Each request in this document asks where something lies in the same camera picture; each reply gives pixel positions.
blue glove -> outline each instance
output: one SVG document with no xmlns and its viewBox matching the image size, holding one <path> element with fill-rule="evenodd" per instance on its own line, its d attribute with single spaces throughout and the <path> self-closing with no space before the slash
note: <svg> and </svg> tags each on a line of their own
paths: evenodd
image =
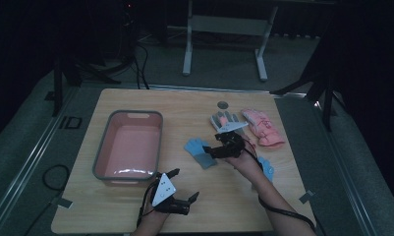
<svg viewBox="0 0 394 236">
<path fill-rule="evenodd" d="M 263 166 L 263 174 L 272 182 L 274 168 L 270 165 L 270 162 L 261 156 L 259 156 L 257 160 L 260 162 L 261 166 Z"/>
<path fill-rule="evenodd" d="M 184 149 L 190 153 L 202 169 L 206 169 L 211 165 L 216 165 L 217 161 L 213 159 L 210 154 L 205 153 L 202 146 L 209 147 L 209 144 L 202 141 L 200 138 L 189 139 L 185 144 Z"/>
</svg>

pink tray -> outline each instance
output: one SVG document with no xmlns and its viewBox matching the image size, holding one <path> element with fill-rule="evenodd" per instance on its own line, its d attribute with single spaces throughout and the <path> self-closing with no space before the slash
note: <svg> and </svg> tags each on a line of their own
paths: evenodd
<svg viewBox="0 0 394 236">
<path fill-rule="evenodd" d="M 95 177 L 109 185 L 152 179 L 159 161 L 162 125 L 157 111 L 113 112 L 93 164 Z"/>
</svg>

wooden table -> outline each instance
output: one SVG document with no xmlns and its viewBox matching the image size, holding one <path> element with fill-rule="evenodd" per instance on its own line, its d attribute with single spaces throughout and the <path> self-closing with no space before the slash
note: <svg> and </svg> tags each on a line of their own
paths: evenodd
<svg viewBox="0 0 394 236">
<path fill-rule="evenodd" d="M 269 150 L 257 146 L 259 156 L 275 168 L 273 184 L 299 213 L 313 220 L 310 204 L 299 197 L 304 188 L 297 164 L 273 97 L 266 92 L 105 89 L 92 115 L 72 170 L 64 199 L 71 208 L 59 207 L 52 222 L 55 233 L 127 233 L 136 229 L 145 187 L 108 187 L 92 174 L 92 165 L 109 115 L 118 109 L 156 110 L 163 115 L 159 172 L 180 168 L 172 178 L 176 199 L 185 200 L 199 191 L 188 215 L 171 214 L 162 232 L 243 232 L 272 230 L 252 185 L 222 160 L 203 170 L 184 150 L 190 138 L 202 138 L 212 147 L 215 130 L 209 117 L 219 111 L 219 101 L 244 120 L 243 108 L 265 111 L 280 131 L 285 146 Z M 246 134 L 256 137 L 249 127 Z"/>
</svg>

cloth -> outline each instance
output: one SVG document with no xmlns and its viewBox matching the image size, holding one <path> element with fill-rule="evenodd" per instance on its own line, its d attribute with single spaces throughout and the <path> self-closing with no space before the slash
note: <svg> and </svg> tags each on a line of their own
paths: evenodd
<svg viewBox="0 0 394 236">
<path fill-rule="evenodd" d="M 221 127 L 225 126 L 228 122 L 240 122 L 239 118 L 236 114 L 231 114 L 228 111 L 213 114 L 210 118 L 212 126 L 214 126 L 215 130 L 219 130 Z M 244 131 L 242 128 L 235 130 L 235 132 L 239 135 L 243 135 Z"/>
<path fill-rule="evenodd" d="M 205 153 L 203 146 L 209 147 L 209 144 L 200 138 L 189 139 L 184 149 L 190 153 L 202 169 L 207 169 L 212 165 L 216 165 L 217 161 L 209 153 Z"/>
<path fill-rule="evenodd" d="M 259 145 L 271 149 L 283 146 L 285 141 L 264 112 L 254 109 L 243 109 L 242 114 L 249 121 L 251 131 L 259 138 Z"/>
<path fill-rule="evenodd" d="M 264 159 L 263 157 L 259 156 L 257 158 L 258 162 L 260 162 L 261 166 L 263 167 L 263 174 L 270 180 L 273 181 L 273 173 L 274 168 L 270 165 L 270 161 Z"/>
</svg>

black cable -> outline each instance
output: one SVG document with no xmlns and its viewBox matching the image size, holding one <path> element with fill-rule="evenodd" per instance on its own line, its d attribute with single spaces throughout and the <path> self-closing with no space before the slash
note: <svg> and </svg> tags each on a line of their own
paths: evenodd
<svg viewBox="0 0 394 236">
<path fill-rule="evenodd" d="M 138 82 L 138 89 L 141 89 L 141 79 L 142 79 L 142 81 L 143 81 L 143 83 L 144 83 L 145 88 L 146 88 L 146 89 L 150 89 L 150 87 L 149 87 L 148 84 L 147 84 L 147 81 L 146 81 L 145 78 L 144 78 L 144 73 L 143 73 L 143 71 L 139 68 L 139 62 L 138 62 L 138 59 L 137 59 L 136 57 L 135 57 L 135 59 L 134 59 L 134 62 L 135 62 L 136 68 L 137 68 L 137 71 L 136 71 L 136 80 L 137 80 L 137 82 Z"/>
<path fill-rule="evenodd" d="M 137 223 L 136 223 L 136 227 L 139 227 L 139 225 L 141 224 L 141 219 L 142 219 L 144 216 L 146 216 L 146 215 L 148 215 L 148 214 L 150 214 L 150 213 L 153 212 L 153 210 L 151 210 L 150 212 L 143 213 L 143 212 L 144 212 L 144 209 L 145 209 L 146 202 L 147 202 L 147 195 L 148 195 L 148 192 L 150 191 L 151 188 L 153 188 L 156 184 L 158 184 L 158 182 L 159 182 L 159 181 L 156 180 L 156 181 L 154 181 L 153 183 L 151 183 L 151 184 L 147 187 L 147 189 L 145 190 L 145 192 L 144 192 L 144 196 L 143 196 L 143 200 L 142 200 L 142 202 L 141 202 L 141 209 L 140 209 L 140 211 L 139 211 L 139 217 L 138 217 L 138 221 L 137 221 Z"/>
<path fill-rule="evenodd" d="M 144 51 L 144 53 L 145 53 L 143 65 L 141 66 L 141 78 L 142 78 L 142 80 L 143 80 L 144 85 L 146 86 L 146 88 L 149 89 L 149 88 L 148 88 L 147 81 L 145 80 L 145 77 L 144 77 L 144 69 L 145 69 L 145 65 L 147 64 L 148 52 L 147 52 L 147 49 L 145 49 L 145 47 L 141 46 L 140 44 L 138 44 L 138 47 L 141 48 L 141 49 L 143 49 L 143 51 Z"/>
<path fill-rule="evenodd" d="M 248 149 L 246 149 L 245 147 L 244 147 L 244 151 L 246 151 L 257 162 L 258 166 L 261 169 L 263 169 L 261 163 L 257 159 L 257 154 L 255 153 L 254 146 L 248 140 L 244 140 L 244 141 L 246 141 L 247 143 L 249 143 L 252 146 L 252 149 L 254 150 L 254 154 L 251 151 L 249 151 Z M 306 216 L 301 215 L 301 214 L 296 213 L 296 212 L 288 211 L 286 209 L 275 208 L 273 206 L 269 206 L 260 198 L 260 196 L 258 196 L 258 201 L 260 202 L 262 207 L 264 207 L 264 208 L 266 208 L 266 209 L 268 209 L 268 210 L 270 210 L 272 212 L 280 213 L 280 214 L 283 214 L 283 215 L 286 215 L 286 216 L 290 216 L 290 217 L 293 217 L 293 218 L 297 218 L 297 219 L 303 220 L 304 222 L 306 222 L 310 226 L 312 231 L 315 232 L 315 225 Z"/>
<path fill-rule="evenodd" d="M 47 183 L 47 181 L 46 181 L 46 177 L 47 177 L 47 174 L 51 171 L 51 170 L 53 170 L 53 169 L 55 169 L 55 168 L 63 168 L 64 170 L 65 170 L 65 174 L 66 174 L 66 176 L 65 176 L 65 181 L 64 181 L 64 183 L 60 186 L 60 187 L 53 187 L 52 185 L 50 185 L 49 183 Z M 66 187 L 66 185 L 67 185 L 67 183 L 68 183 L 68 180 L 69 180 L 69 175 L 70 175 L 70 170 L 69 170 L 69 168 L 67 167 L 67 166 L 65 166 L 65 165 L 62 165 L 62 164 L 57 164 L 57 165 L 54 165 L 54 166 L 51 166 L 51 167 L 49 167 L 46 171 L 44 171 L 43 172 L 43 175 L 42 175 L 42 182 L 43 182 L 43 185 L 46 187 L 46 188 L 48 188 L 48 189 L 50 189 L 50 190 L 54 190 L 54 191 L 59 191 L 54 197 L 53 197 L 53 199 L 52 199 L 52 201 L 53 200 L 55 200 L 56 198 L 59 198 L 59 196 L 63 193 L 63 191 L 65 190 L 65 187 Z M 31 223 L 31 225 L 28 227 L 28 230 L 26 230 L 26 232 L 25 232 L 25 236 L 27 236 L 29 233 L 30 233 L 30 231 L 33 229 L 33 227 L 35 226 L 35 224 L 39 221 L 39 219 L 44 215 L 44 213 L 50 208 L 50 206 L 52 206 L 52 201 L 50 201 L 44 208 L 43 208 L 43 210 L 37 215 L 37 217 L 35 218 L 35 220 Z"/>
<path fill-rule="evenodd" d="M 318 217 L 316 217 L 315 213 L 313 214 L 313 217 L 315 218 L 316 223 L 318 224 L 319 228 L 321 229 L 322 234 L 326 236 L 327 234 L 326 234 L 326 232 L 324 230 L 324 227 L 322 227 L 322 224 L 318 220 Z"/>
</svg>

